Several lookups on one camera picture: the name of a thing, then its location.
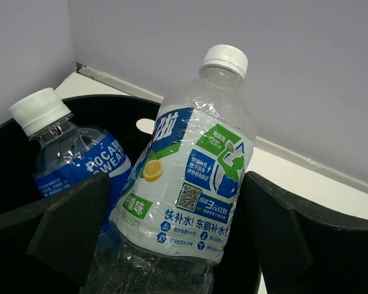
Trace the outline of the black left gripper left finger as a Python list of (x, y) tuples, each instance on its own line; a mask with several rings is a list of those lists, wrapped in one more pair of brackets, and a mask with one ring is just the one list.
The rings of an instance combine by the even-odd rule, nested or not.
[(0, 214), (0, 293), (78, 293), (109, 191), (110, 178), (101, 173)]

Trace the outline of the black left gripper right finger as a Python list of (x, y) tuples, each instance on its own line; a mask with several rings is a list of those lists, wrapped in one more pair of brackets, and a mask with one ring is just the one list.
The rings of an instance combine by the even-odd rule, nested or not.
[(245, 206), (268, 293), (368, 293), (368, 220), (250, 171)]

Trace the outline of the blue label Pocari Sweat bottle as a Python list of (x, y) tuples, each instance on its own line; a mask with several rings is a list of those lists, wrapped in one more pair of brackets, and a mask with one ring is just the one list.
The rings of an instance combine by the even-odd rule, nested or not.
[(132, 163), (119, 141), (105, 129), (74, 124), (73, 113), (53, 88), (23, 98), (9, 111), (29, 140), (40, 144), (33, 178), (44, 197), (97, 173), (109, 175), (110, 195), (101, 227), (105, 232), (132, 171)]

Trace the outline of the clear bottle white green label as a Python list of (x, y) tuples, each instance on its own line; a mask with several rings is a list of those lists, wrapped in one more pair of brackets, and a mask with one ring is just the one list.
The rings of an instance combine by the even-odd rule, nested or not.
[[(156, 119), (172, 106), (194, 107), (254, 143), (255, 122), (241, 93), (247, 66), (240, 49), (213, 46), (198, 78), (168, 94)], [(223, 257), (247, 167), (211, 190), (205, 174), (214, 164), (200, 150), (152, 158), (153, 151), (162, 151), (160, 141), (170, 137), (168, 130), (153, 131), (111, 212), (120, 240), (107, 259), (101, 293), (212, 292), (213, 268)]]

